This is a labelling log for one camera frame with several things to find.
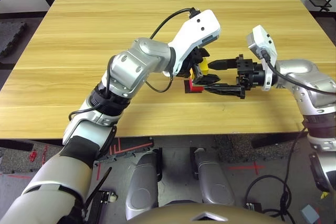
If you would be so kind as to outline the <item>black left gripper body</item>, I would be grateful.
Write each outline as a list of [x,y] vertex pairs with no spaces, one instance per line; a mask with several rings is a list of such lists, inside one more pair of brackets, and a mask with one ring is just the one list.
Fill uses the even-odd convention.
[[181,69],[179,70],[177,76],[188,78],[191,73],[190,70],[195,64],[199,64],[203,61],[204,49],[193,49],[188,56],[184,59]]

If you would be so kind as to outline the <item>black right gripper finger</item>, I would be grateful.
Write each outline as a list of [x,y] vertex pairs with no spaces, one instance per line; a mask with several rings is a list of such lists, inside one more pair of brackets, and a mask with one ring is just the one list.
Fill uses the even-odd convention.
[[214,69],[214,70],[236,69],[237,68],[237,62],[236,62],[236,59],[214,60],[214,61],[208,63],[208,68],[209,69]]
[[204,90],[218,95],[231,95],[241,98],[241,86],[229,84],[212,84],[204,87]]

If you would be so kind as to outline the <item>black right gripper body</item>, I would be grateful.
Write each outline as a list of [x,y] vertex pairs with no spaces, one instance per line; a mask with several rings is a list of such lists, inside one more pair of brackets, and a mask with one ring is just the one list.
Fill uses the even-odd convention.
[[252,59],[244,59],[243,54],[236,58],[237,77],[236,83],[240,87],[239,97],[245,98],[245,91],[264,85],[264,70],[260,63]]

